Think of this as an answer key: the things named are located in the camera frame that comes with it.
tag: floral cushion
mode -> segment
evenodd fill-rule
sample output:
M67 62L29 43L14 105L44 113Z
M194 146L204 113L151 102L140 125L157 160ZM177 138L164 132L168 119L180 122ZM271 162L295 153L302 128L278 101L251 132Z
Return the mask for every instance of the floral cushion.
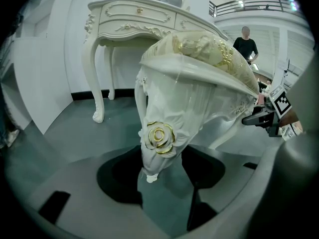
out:
M258 83L243 56L221 37L208 31L175 32L152 45L142 60L166 55L183 54L218 68L259 93Z

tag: drawer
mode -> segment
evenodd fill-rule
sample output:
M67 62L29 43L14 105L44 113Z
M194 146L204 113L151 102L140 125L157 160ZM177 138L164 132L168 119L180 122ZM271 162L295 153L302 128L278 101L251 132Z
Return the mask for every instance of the drawer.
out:
M106 37L109 40L129 40L137 36L150 36L155 39L162 39L174 32L173 29L129 20L108 21L99 26L98 37Z
M219 36L219 34L209 26L206 26L202 23L199 23L193 19L190 19L186 16L180 15L177 13L175 20L175 30L207 30Z
M133 20L174 28L176 13L133 1L114 1L102 7L100 24L111 20Z

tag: gold drawer knob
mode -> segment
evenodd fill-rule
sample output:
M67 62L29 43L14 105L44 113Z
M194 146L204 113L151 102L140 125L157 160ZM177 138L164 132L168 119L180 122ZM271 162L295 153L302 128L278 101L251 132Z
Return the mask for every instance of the gold drawer knob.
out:
M136 8L136 10L138 11L138 13L141 13L143 11L143 8L139 6Z

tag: white dressing table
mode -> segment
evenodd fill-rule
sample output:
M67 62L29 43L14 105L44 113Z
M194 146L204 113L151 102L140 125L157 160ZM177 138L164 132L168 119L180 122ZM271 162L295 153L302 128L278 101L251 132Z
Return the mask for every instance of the white dressing table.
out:
M91 13L85 24L87 35L82 63L96 104L93 120L98 123L104 118L103 98L94 62L98 45L110 47L109 58L105 52L105 62L109 63L110 68L109 99L112 100L112 55L115 46L151 46L169 33L183 30L207 30L227 40L215 25L184 9L157 0L102 0L89 3L88 8Z

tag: black t-shirt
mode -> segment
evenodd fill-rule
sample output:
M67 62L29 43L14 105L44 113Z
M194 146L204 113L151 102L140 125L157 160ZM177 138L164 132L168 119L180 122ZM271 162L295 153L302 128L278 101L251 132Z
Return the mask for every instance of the black t-shirt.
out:
M255 54L258 54L257 46L253 39L244 40L238 37L234 43L234 48L238 50L246 60L249 59L253 51Z

